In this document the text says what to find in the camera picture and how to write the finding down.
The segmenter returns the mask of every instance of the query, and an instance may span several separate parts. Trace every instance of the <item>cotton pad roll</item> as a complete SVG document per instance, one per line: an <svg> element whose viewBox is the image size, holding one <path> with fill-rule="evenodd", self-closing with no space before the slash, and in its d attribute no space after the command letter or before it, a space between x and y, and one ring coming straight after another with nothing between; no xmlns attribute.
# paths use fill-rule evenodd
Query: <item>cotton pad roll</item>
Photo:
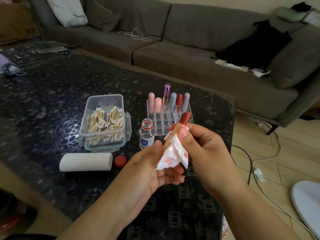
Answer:
<svg viewBox="0 0 320 240"><path fill-rule="evenodd" d="M109 171L112 166L111 153L67 153L60 161L61 172Z"/></svg>

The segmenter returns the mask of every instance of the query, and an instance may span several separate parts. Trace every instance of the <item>white round stool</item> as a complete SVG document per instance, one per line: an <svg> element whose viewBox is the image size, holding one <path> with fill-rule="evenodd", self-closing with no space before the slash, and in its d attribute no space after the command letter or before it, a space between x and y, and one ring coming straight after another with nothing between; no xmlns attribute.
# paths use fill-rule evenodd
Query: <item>white round stool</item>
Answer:
<svg viewBox="0 0 320 240"><path fill-rule="evenodd" d="M320 184L296 183L291 189L291 200L303 222L320 239Z"/></svg>

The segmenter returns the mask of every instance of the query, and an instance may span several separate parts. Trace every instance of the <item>beige wall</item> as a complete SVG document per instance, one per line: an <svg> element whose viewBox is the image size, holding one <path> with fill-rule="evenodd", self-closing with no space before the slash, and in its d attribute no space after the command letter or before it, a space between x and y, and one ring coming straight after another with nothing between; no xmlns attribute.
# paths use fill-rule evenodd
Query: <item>beige wall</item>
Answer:
<svg viewBox="0 0 320 240"><path fill-rule="evenodd" d="M320 0L161 0L169 3L186 3L219 6L249 10L254 12L276 14L280 6L292 7L294 4L306 2L320 10Z"/></svg>

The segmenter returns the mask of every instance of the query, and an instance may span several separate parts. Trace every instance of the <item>black cloth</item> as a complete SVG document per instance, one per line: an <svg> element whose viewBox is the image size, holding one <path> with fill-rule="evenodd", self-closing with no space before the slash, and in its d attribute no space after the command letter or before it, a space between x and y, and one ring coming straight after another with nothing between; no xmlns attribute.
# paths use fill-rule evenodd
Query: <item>black cloth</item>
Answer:
<svg viewBox="0 0 320 240"><path fill-rule="evenodd" d="M253 25L258 25L253 35L216 52L216 57L236 66L266 69L276 54L292 40L288 31L278 31L269 20Z"/></svg>
<svg viewBox="0 0 320 240"><path fill-rule="evenodd" d="M45 234L14 234L4 240L55 240L56 238L56 236Z"/></svg>
<svg viewBox="0 0 320 240"><path fill-rule="evenodd" d="M307 5L305 2L295 4L291 7L291 9L297 11L297 12L309 12L311 9L311 6Z"/></svg>

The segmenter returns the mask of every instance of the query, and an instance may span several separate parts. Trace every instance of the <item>black cable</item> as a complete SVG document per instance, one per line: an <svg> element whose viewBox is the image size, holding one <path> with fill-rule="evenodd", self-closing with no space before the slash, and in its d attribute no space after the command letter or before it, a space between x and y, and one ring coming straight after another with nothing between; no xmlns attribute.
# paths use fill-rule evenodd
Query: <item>black cable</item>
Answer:
<svg viewBox="0 0 320 240"><path fill-rule="evenodd" d="M248 179L248 185L249 185L249 183L250 183L250 179L251 179L251 172L252 172L252 169L253 169L253 167L252 167L252 159L251 159L251 157L249 156L249 154L245 151L245 149L243 149L243 148L241 148L241 147L239 147L239 146L237 146L237 145L231 145L232 147L237 147L237 148L240 148L241 150L243 150L246 154L247 154L247 156L249 157L249 159L250 159L250 165L251 165L251 167L250 167L250 174L249 174L249 179Z"/></svg>

